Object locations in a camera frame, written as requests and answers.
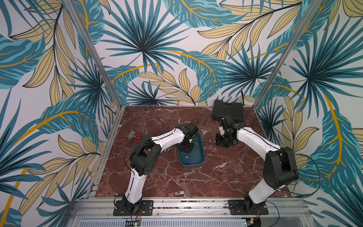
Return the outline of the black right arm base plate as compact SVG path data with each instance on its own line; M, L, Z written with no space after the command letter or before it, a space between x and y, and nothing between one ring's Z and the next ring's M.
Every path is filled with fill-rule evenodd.
M227 208L231 215L268 215L266 203L255 204L249 200L228 200Z

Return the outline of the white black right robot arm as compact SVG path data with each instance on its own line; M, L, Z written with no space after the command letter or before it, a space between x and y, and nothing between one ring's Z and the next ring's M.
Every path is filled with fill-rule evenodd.
M217 146L228 148L242 142L264 160L261 181L248 191L244 199L249 206L264 203L276 191L299 178L296 158L290 148L268 141L243 122L235 122L229 115L221 119L219 130Z

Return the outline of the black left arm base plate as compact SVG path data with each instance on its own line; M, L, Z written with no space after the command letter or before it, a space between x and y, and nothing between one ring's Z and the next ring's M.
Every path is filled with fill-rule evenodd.
M113 216L152 216L154 207L153 200L140 200L135 204L130 203L128 200L118 200L115 203Z

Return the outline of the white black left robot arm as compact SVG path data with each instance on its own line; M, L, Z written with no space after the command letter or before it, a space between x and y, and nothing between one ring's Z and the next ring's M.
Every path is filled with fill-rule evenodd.
M165 134L141 138L130 155L131 178L125 192L125 198L129 204L135 205L141 201L146 177L157 166L162 151L177 145L178 150L190 153L194 148L192 139L197 132L198 128L195 124L180 125Z

